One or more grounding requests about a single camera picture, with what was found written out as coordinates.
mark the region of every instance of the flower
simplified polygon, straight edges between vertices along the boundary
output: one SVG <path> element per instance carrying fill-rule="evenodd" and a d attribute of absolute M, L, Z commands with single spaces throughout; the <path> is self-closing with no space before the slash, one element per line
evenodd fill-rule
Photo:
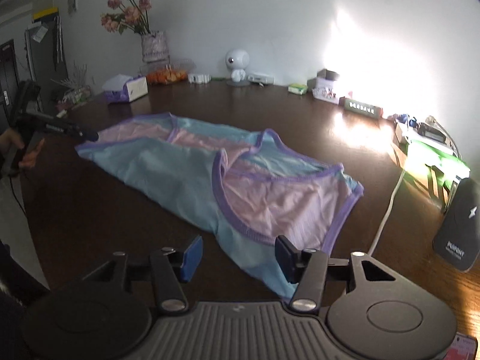
<path fill-rule="evenodd" d="M 102 26 L 108 32 L 115 32 L 119 29 L 119 23 L 117 21 L 112 20 L 109 15 L 102 15 Z"/>
<path fill-rule="evenodd" d="M 137 24 L 140 21 L 141 12 L 137 7 L 128 7 L 125 9 L 125 21 L 127 24 Z"/>
<path fill-rule="evenodd" d="M 138 0 L 138 7 L 142 11 L 147 11 L 152 8 L 152 5 L 150 4 L 150 0 Z"/>
<path fill-rule="evenodd" d="M 106 4 L 109 6 L 109 8 L 117 9 L 121 3 L 122 0 L 109 0 Z"/>

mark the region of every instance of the wooden tabletop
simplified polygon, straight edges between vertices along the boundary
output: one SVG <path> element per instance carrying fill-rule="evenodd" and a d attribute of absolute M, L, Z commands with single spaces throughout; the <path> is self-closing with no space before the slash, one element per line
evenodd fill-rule
<path fill-rule="evenodd" d="M 131 104 L 107 105 L 102 96 L 70 113 L 97 130 L 141 114 L 170 111 L 177 116 L 222 123 L 249 131 L 272 128 L 292 149 L 325 163 L 343 163 L 362 183 L 365 195 L 345 222 L 333 257 L 367 251 L 401 174 L 390 144 L 392 126 L 297 96 L 286 88 L 232 88 L 224 82 L 150 88 Z M 204 238 L 203 260 L 184 286 L 196 300 L 271 299 L 275 295 L 246 275 L 220 250 L 215 238 L 163 210 L 94 164 L 80 159 L 73 139 L 50 136 L 35 169 L 22 176 L 28 223 L 51 288 L 84 273 L 114 251 L 146 256 L 162 246 Z M 444 300 L 455 312 L 458 331 L 480 334 L 480 268 L 463 274 L 438 257 L 431 242 L 442 221 L 428 186 L 405 177 L 374 257 Z M 327 285 L 324 304 L 342 291 Z"/>

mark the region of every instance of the hand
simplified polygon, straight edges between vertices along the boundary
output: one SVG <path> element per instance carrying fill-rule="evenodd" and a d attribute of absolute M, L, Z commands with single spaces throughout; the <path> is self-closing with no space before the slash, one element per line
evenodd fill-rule
<path fill-rule="evenodd" d="M 23 159 L 18 163 L 18 166 L 20 168 L 33 168 L 44 143 L 45 140 L 42 139 L 31 152 L 25 154 Z M 3 156 L 7 155 L 12 145 L 18 149 L 23 149 L 25 147 L 20 134 L 11 128 L 8 128 L 6 132 L 0 135 L 0 152 Z"/>

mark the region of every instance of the vase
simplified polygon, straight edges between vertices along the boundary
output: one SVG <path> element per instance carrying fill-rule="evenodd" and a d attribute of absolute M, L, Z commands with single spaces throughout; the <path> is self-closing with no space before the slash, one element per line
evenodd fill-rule
<path fill-rule="evenodd" d="M 152 31 L 142 35 L 142 56 L 144 62 L 155 62 L 168 59 L 169 47 L 164 31 Z"/>

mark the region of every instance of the smartphone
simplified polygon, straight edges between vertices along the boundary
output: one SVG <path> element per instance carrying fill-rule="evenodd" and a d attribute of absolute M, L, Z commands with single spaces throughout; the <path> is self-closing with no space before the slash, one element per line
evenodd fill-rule
<path fill-rule="evenodd" d="M 475 337 L 457 333 L 443 360 L 475 360 L 478 342 Z"/>

